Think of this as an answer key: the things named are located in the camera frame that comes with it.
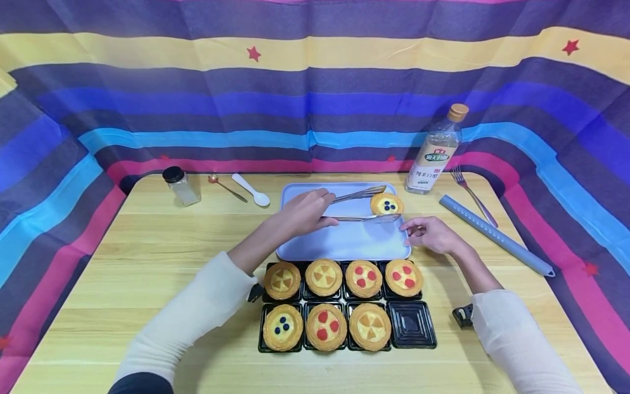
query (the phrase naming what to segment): small glass jar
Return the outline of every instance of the small glass jar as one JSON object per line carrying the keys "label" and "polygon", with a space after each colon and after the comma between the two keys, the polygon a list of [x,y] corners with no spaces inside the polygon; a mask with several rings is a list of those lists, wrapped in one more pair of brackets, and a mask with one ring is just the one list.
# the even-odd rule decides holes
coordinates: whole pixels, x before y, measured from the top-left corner
{"label": "small glass jar", "polygon": [[181,168],[169,167],[162,172],[162,177],[184,206],[201,201],[201,196],[194,191],[188,182],[188,174]]}

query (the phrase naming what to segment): white sleeve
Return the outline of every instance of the white sleeve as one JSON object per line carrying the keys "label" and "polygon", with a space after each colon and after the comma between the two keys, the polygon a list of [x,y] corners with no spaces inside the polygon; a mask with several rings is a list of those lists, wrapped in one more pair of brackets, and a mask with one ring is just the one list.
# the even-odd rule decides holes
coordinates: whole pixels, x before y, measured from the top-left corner
{"label": "white sleeve", "polygon": [[184,352],[232,317],[256,282],[226,252],[219,253],[133,339],[115,381],[149,372],[173,384]]}
{"label": "white sleeve", "polygon": [[493,290],[473,295],[472,304],[481,345],[518,393],[582,392],[519,296]]}

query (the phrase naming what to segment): glass bottle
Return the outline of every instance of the glass bottle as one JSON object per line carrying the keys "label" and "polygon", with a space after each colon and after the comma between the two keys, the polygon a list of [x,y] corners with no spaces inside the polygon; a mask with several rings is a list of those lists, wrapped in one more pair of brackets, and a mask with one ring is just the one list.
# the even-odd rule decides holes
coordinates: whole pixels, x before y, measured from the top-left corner
{"label": "glass bottle", "polygon": [[433,184],[462,142],[459,123],[464,120],[466,114],[467,106],[453,104],[446,118],[428,131],[427,138],[405,180],[405,190],[417,194],[427,194],[431,191]]}
{"label": "glass bottle", "polygon": [[201,196],[195,192],[190,182],[188,182],[188,174],[181,168],[177,166],[169,167],[162,172],[162,177],[184,206],[201,201]]}

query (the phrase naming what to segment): metal tongs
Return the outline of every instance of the metal tongs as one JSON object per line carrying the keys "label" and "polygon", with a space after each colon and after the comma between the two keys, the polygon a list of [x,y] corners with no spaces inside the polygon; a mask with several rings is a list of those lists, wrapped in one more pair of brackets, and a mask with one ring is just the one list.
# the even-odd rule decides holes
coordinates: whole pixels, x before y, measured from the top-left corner
{"label": "metal tongs", "polygon": [[[387,186],[372,186],[365,190],[361,190],[356,193],[342,195],[341,197],[337,197],[333,200],[332,204],[342,201],[355,200],[355,199],[366,199],[372,198],[373,196],[383,193]],[[340,222],[371,222],[371,223],[393,223],[401,217],[400,214],[387,214],[387,215],[371,215],[371,216],[330,216],[333,219],[337,219]]]}
{"label": "metal tongs", "polygon": [[401,217],[400,214],[371,215],[371,216],[328,216],[340,222],[370,222],[370,223],[393,223]]}
{"label": "metal tongs", "polygon": [[372,198],[373,196],[377,194],[383,193],[386,188],[387,186],[385,185],[372,186],[356,193],[342,195],[341,197],[335,198],[333,202],[331,203],[331,205],[336,204],[338,202],[347,201],[347,200]]}

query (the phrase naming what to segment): wooden table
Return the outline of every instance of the wooden table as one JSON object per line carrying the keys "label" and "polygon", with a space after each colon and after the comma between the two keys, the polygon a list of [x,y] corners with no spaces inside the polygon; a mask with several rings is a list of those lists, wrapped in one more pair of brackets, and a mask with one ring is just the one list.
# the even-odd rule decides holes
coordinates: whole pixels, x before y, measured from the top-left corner
{"label": "wooden table", "polygon": [[[180,208],[159,175],[133,189],[88,267],[15,386],[15,394],[104,393],[125,348],[142,326],[183,288],[210,258],[228,250],[278,210],[290,182],[390,182],[406,206],[405,217],[442,218],[477,248],[497,279],[518,293],[542,331],[587,393],[610,393],[545,280],[455,217],[438,193],[481,215],[450,176],[430,195],[404,191],[404,174],[246,175],[272,200],[268,209],[245,204],[205,177],[192,177],[203,201]],[[508,236],[520,237],[488,182],[467,174]],[[222,182],[246,193],[230,177]],[[449,258],[414,250],[425,275],[424,300],[437,335],[435,350],[339,351],[293,354],[257,351],[261,302],[246,304],[223,327],[200,339],[182,360],[175,392],[192,393],[508,393],[513,388],[484,353],[472,330],[461,330],[451,311],[470,302],[463,276]],[[266,262],[277,261],[272,255]],[[260,277],[264,268],[256,274]]]}

